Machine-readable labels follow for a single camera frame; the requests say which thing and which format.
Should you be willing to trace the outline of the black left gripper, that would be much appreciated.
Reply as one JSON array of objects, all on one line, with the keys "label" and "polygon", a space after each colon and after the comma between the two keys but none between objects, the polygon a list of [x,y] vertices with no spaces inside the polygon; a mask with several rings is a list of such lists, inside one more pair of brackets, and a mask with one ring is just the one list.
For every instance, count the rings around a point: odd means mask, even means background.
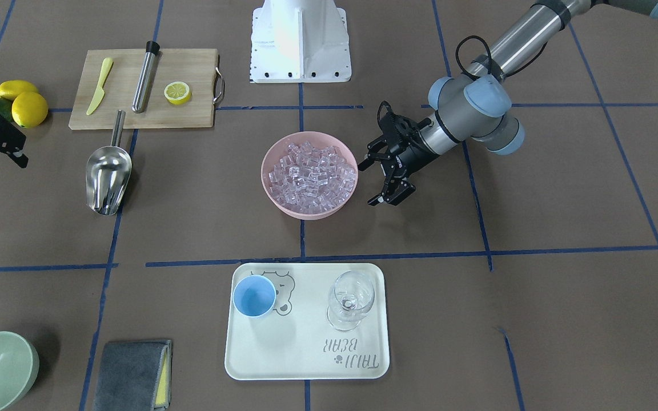
[{"label": "black left gripper", "polygon": [[358,163],[358,171],[365,171],[374,162],[380,162],[386,177],[380,193],[367,201],[369,206],[380,203],[398,206],[417,189],[408,177],[439,157],[423,143],[420,135],[423,125],[425,123],[418,124],[404,115],[391,112],[379,115],[378,126],[382,134],[367,145],[367,154]]}]

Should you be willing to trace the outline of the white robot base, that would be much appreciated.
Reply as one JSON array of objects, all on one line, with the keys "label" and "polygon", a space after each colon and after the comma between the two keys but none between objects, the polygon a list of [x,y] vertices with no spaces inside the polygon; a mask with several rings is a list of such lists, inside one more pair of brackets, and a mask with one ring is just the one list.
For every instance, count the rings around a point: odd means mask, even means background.
[{"label": "white robot base", "polygon": [[251,23],[251,83],[351,80],[347,14],[336,2],[265,1]]}]

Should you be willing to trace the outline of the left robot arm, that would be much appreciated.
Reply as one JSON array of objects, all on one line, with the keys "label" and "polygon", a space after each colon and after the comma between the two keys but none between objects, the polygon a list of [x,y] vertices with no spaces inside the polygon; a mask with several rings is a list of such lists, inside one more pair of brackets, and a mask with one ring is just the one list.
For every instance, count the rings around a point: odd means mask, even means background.
[{"label": "left robot arm", "polygon": [[428,102],[433,114],[416,122],[381,102],[377,123],[381,136],[367,146],[358,169],[381,166],[382,189],[368,200],[399,205],[416,188],[410,175],[467,139],[477,141],[496,155],[516,151],[525,139],[519,120],[509,114],[512,102],[503,88],[507,78],[527,68],[549,40],[563,31],[575,16],[595,7],[595,1],[537,1],[493,45],[456,78],[439,78],[431,86]]}]

